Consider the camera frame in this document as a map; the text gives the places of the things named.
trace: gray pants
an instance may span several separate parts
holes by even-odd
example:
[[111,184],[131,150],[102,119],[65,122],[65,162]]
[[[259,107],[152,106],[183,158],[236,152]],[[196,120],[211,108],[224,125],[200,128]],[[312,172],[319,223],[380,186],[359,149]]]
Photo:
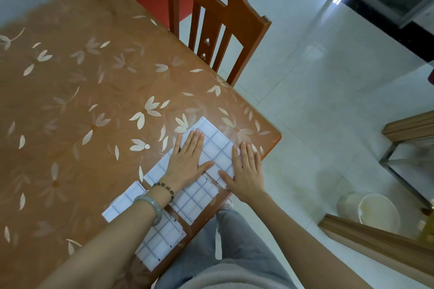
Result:
[[[215,258],[215,233],[219,225],[222,258]],[[217,213],[193,238],[169,269],[157,281],[155,289],[177,289],[211,266],[236,264],[262,277],[294,288],[290,276],[247,221],[233,209]]]

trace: left hand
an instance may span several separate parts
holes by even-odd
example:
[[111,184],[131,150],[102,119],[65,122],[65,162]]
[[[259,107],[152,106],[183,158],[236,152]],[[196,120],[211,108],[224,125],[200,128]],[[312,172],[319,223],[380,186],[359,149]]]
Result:
[[204,135],[199,129],[190,132],[182,149],[180,149],[181,139],[182,134],[179,134],[166,174],[160,179],[160,182],[169,186],[175,194],[197,181],[200,175],[214,165],[214,161],[208,161],[198,166],[204,141]]

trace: wooden chair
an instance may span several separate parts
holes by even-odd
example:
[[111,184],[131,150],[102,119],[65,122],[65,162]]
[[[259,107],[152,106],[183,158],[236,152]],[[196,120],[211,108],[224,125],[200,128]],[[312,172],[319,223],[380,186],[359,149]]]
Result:
[[[198,33],[200,8],[205,8],[202,32],[197,55],[210,65],[221,25],[225,31],[218,48],[212,69],[217,72],[233,34],[243,49],[232,68],[227,82],[233,87],[241,75],[253,52],[271,25],[270,20],[259,14],[249,5],[247,0],[227,0],[227,5],[220,0],[193,0],[190,40],[188,47],[194,52]],[[179,38],[179,0],[169,0],[170,31]]]

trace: table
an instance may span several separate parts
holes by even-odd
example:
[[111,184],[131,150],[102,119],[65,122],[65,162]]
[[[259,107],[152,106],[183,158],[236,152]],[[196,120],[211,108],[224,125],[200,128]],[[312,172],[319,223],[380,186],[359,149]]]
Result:
[[[0,34],[2,287],[41,283],[201,116],[263,157],[281,138],[135,0],[54,0]],[[187,237],[153,272],[133,256],[115,287],[150,285],[229,195],[180,219]]]

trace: white tile floor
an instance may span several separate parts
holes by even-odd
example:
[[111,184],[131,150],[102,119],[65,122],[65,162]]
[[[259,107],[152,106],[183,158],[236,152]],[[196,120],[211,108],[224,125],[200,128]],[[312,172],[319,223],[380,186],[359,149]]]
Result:
[[[374,288],[426,288],[326,237],[317,227],[351,190],[389,197],[414,237],[419,203],[378,164],[387,122],[432,109],[432,67],[347,8],[327,0],[248,0],[272,25],[236,90],[282,132],[263,163],[266,188],[301,226]],[[191,18],[181,23],[188,40]],[[231,40],[219,74],[227,77],[239,43]],[[234,208],[300,282],[273,237],[245,204]]]

